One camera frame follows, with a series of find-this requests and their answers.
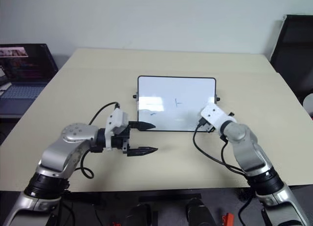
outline gray floor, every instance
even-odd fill
[[[307,213],[311,223],[313,223],[313,185],[294,187],[292,190]],[[149,201],[149,198],[153,198],[155,196],[165,196],[165,198],[175,198],[175,196],[178,196],[179,198],[182,195],[186,195],[188,197],[200,194],[201,200],[210,209],[218,225],[222,225],[222,215],[230,212],[235,215],[234,225],[239,226],[241,224],[238,220],[237,213],[243,205],[243,202],[238,200],[238,191],[239,189],[226,188],[144,192],[104,192],[100,194],[101,201],[99,205],[68,200],[65,200],[65,204],[71,207],[71,203],[73,203],[73,211],[75,213],[77,226],[100,226],[100,223],[95,215],[95,209],[98,212],[102,224],[104,226],[110,226],[113,222],[122,223],[127,212],[139,202],[144,203],[146,199]],[[1,224],[3,223],[17,195],[17,192],[1,192]],[[157,212],[157,225],[187,226],[188,222],[185,217],[185,205],[188,201],[188,199],[165,199],[162,201],[145,203],[148,203],[151,206],[152,211]],[[262,206],[259,204],[258,200],[253,199],[250,206],[242,214],[242,218],[246,225],[265,225],[261,216],[261,209]],[[63,208],[61,225],[65,223],[67,217],[68,211]],[[72,225],[71,219],[69,219],[66,225]]]

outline whiteboard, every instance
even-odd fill
[[[155,131],[194,131],[215,95],[215,78],[139,76],[138,121],[152,123]]]

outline table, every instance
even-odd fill
[[[23,190],[43,150],[73,122],[88,123],[111,101],[136,120],[139,75],[215,77],[218,105],[247,124],[259,144],[290,185],[311,184],[313,122],[282,77],[263,55],[212,54],[80,48],[45,87],[0,148],[0,190]],[[104,127],[113,108],[94,124]],[[220,156],[218,135],[199,134],[197,143]],[[132,191],[210,187],[243,187],[246,180],[203,156],[192,144],[192,133],[132,131],[131,147],[159,150],[127,157],[119,150],[89,154],[85,166],[70,178],[70,191]],[[226,160],[236,164],[229,146]]]

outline red component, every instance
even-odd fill
[[[233,226],[234,225],[234,215],[231,213],[227,213],[222,216],[223,225],[224,226]]]
[[[110,224],[110,226],[122,226],[122,224],[119,224],[119,223],[116,223],[116,222],[113,222]]]

